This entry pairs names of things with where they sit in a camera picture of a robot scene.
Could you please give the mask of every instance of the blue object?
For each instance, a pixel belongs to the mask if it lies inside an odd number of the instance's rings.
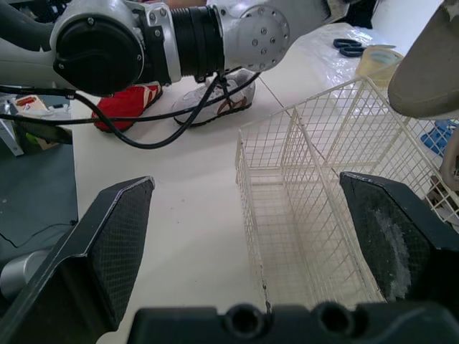
[[[446,145],[457,126],[458,124],[451,120],[436,120],[435,127],[421,136],[421,141],[432,152],[443,157]]]

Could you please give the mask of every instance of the red shoe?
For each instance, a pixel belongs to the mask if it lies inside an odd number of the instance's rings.
[[[102,98],[98,104],[99,109],[108,118],[111,117],[140,117],[143,112],[152,106],[161,96],[163,90],[159,85],[132,86],[126,91],[117,92],[113,97]],[[126,131],[135,122],[113,122],[120,131]],[[105,133],[111,133],[110,128],[102,122],[94,125]]]

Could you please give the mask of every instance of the black scissor handle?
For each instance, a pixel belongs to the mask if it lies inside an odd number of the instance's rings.
[[[333,41],[333,46],[338,49],[344,47],[361,47],[361,43],[353,39],[337,38]]]
[[[339,53],[345,57],[361,57],[365,49],[365,47],[344,47],[339,50]]]

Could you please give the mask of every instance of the white table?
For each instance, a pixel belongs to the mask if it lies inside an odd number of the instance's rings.
[[[186,78],[166,88],[145,115],[170,111],[174,101],[195,87],[193,79]],[[73,128],[80,216],[105,187],[145,175],[156,181],[143,261],[126,316],[120,330],[104,335],[99,343],[126,343],[141,307],[210,305],[224,312],[236,303],[256,300],[235,183],[237,131],[322,90],[306,57],[292,48],[275,70],[257,81],[249,110],[188,130],[165,148],[139,150],[93,125]],[[73,102],[72,116],[88,117],[90,111]],[[177,128],[172,119],[139,123],[128,135],[150,143]]]

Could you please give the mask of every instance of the white wire basket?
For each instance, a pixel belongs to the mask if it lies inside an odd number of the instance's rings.
[[[260,306],[383,301],[339,185],[342,171],[407,184],[443,221],[458,197],[420,135],[368,78],[348,82],[240,129],[237,183]],[[442,199],[427,195],[438,192]],[[441,214],[447,209],[448,215]]]

